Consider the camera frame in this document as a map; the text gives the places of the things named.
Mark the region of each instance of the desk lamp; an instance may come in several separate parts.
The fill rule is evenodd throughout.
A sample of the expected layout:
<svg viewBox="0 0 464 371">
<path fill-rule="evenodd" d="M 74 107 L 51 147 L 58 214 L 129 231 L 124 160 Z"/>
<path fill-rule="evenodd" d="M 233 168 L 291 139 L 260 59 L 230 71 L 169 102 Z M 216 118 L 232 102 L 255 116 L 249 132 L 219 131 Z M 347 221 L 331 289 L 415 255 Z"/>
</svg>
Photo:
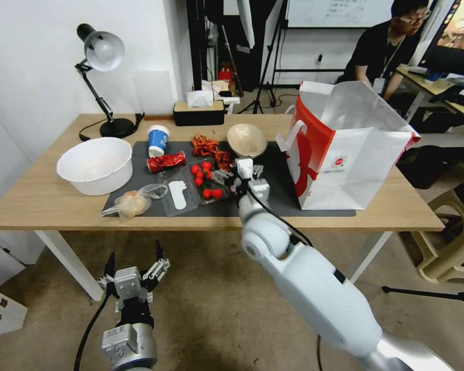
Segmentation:
<svg viewBox="0 0 464 371">
<path fill-rule="evenodd" d="M 77 27 L 77 35 L 84 42 L 85 59 L 75 65 L 76 69 L 82 76 L 82 79 L 93 93 L 96 102 L 107 116 L 105 122 L 100 128 L 102 137 L 124 138 L 133 134 L 139 126 L 143 115 L 136 115 L 136 124 L 134 125 L 128 119 L 114 119 L 113 111 L 105 100 L 100 97 L 93 85 L 88 80 L 87 73 L 95 69 L 97 71 L 111 71 L 117 68 L 124 58 L 124 43 L 112 33 L 96 31 L 89 24 L 83 23 Z M 82 136 L 82 140 L 88 140 L 88 137 Z"/>
</svg>

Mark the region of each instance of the stool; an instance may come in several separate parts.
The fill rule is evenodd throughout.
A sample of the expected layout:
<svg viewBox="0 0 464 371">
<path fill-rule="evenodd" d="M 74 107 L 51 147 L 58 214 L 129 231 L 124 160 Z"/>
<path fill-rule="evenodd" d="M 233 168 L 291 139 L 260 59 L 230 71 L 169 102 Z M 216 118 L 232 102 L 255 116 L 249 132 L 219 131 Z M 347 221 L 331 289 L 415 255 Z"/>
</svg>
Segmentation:
<svg viewBox="0 0 464 371">
<path fill-rule="evenodd" d="M 453 207 L 460 215 L 463 229 L 459 236 L 440 251 L 435 249 L 424 232 L 413 232 L 412 236 L 423 254 L 423 262 L 418 266 L 418 272 L 430 282 L 464 278 L 464 184 L 438 196 L 428 205 L 433 211 L 444 205 Z M 440 213 L 437 213 L 437 216 L 444 219 L 454 217 Z"/>
</svg>

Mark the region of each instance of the shopping bag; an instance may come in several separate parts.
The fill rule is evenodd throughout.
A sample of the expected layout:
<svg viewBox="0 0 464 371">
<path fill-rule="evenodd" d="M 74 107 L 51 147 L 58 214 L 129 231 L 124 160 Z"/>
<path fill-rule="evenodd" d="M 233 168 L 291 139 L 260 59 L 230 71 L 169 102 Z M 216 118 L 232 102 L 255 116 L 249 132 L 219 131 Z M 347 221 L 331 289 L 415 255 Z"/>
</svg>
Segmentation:
<svg viewBox="0 0 464 371">
<path fill-rule="evenodd" d="M 365 209 L 420 139 L 360 81 L 302 83 L 286 140 L 277 135 L 303 210 Z"/>
</svg>

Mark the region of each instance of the desk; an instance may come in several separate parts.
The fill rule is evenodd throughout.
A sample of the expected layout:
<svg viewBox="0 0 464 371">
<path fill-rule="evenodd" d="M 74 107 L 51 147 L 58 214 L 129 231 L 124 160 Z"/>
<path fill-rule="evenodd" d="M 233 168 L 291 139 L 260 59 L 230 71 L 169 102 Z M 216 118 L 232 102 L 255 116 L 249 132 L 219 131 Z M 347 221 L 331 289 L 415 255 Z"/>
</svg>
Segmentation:
<svg viewBox="0 0 464 371">
<path fill-rule="evenodd" d="M 108 195 L 84 196 L 56 173 L 56 163 L 69 148 L 78 144 L 81 128 L 101 115 L 82 114 L 31 166 L 22 178 L 0 199 L 0 230 L 34 230 L 52 253 L 94 300 L 102 290 L 79 258 L 63 239 L 60 230 L 149 230 L 186 231 L 240 229 L 238 217 L 135 217 L 125 223 L 118 218 L 101 217 Z M 189 141 L 196 133 L 219 141 L 226 140 L 228 129 L 249 123 L 259 127 L 268 140 L 280 132 L 287 135 L 291 115 L 226 115 L 220 126 L 177 127 L 173 121 L 142 121 L 139 130 L 127 137 L 130 144 L 144 141 L 150 125 L 165 125 L 171 140 Z M 97 127 L 84 132 L 96 138 Z M 288 222 L 304 229 L 343 229 L 372 231 L 347 276 L 355 281 L 381 249 L 393 231 L 439 231 L 441 221 L 430 210 L 404 176 L 394 168 L 366 210 L 355 217 L 288 217 Z"/>
<path fill-rule="evenodd" d="M 411 118 L 414 116 L 417 109 L 427 96 L 428 98 L 437 96 L 438 94 L 443 93 L 445 90 L 454 85 L 452 82 L 446 79 L 438 79 L 435 82 L 426 83 L 424 82 L 423 76 L 409 73 L 408 67 L 406 66 L 399 66 L 397 68 L 397 72 L 404 76 L 404 82 L 409 83 L 412 87 L 419 91 L 418 96 L 412 103 L 405 116 L 405 120 L 407 122 L 411 121 Z M 457 112 L 464 116 L 464 106 L 448 101 L 443 102 L 443 104 L 452 112 Z"/>
</svg>

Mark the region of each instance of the man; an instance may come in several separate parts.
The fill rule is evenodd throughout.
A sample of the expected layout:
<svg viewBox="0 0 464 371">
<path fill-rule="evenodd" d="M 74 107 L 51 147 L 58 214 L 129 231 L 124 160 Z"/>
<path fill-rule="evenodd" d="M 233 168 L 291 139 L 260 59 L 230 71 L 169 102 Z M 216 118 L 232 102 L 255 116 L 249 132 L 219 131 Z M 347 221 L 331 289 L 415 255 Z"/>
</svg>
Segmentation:
<svg viewBox="0 0 464 371">
<path fill-rule="evenodd" d="M 428 0 L 395 0 L 392 19 L 362 34 L 340 81 L 362 81 L 390 99 L 402 82 L 402 75 L 394 72 L 409 63 L 429 14 Z"/>
</svg>

